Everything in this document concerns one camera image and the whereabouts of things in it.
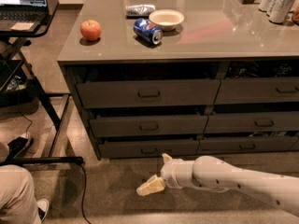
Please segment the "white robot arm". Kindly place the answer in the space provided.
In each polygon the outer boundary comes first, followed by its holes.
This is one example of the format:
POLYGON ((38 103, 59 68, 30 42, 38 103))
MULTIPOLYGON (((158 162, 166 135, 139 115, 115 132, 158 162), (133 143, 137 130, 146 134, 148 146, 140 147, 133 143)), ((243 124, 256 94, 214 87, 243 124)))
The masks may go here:
POLYGON ((299 216, 299 178, 235 167, 212 156, 194 161, 173 159, 163 154, 161 175, 153 175, 136 189, 139 196, 160 192, 165 188, 191 188, 212 192, 233 189, 299 216))

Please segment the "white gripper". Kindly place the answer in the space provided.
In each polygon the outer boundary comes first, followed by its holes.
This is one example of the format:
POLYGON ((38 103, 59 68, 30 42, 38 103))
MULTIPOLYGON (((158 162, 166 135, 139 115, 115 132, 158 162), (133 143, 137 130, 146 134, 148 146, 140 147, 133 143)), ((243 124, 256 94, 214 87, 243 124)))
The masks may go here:
POLYGON ((136 189, 139 196, 147 196, 163 191, 165 185, 170 189, 195 188, 193 182, 192 168, 194 161, 173 159, 170 155, 162 154, 164 166, 161 176, 153 175, 145 183, 136 189))

